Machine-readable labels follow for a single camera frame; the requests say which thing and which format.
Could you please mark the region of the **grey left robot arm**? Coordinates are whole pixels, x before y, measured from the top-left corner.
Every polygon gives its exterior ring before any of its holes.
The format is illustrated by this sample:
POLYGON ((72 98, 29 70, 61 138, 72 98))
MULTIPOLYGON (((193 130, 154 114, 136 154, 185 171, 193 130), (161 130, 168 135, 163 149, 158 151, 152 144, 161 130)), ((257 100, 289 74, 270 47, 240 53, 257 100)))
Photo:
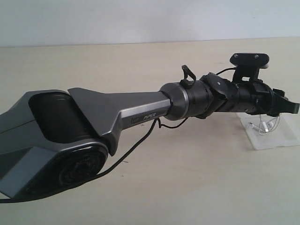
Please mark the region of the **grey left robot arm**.
POLYGON ((46 198, 106 172, 122 130, 159 119, 205 119, 214 112, 297 114, 300 105, 259 79, 209 73, 158 92, 105 94, 82 88, 25 93, 0 116, 1 203, 46 198))

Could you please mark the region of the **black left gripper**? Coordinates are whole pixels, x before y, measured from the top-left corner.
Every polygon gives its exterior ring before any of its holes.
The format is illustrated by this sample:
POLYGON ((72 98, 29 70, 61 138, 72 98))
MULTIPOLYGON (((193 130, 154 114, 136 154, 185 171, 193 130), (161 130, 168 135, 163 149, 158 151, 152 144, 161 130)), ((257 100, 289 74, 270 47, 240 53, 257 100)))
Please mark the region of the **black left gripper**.
POLYGON ((229 98, 222 105, 223 112, 269 116, 299 113, 299 103, 283 97, 283 91, 272 89, 263 82, 233 83, 230 91, 229 98))

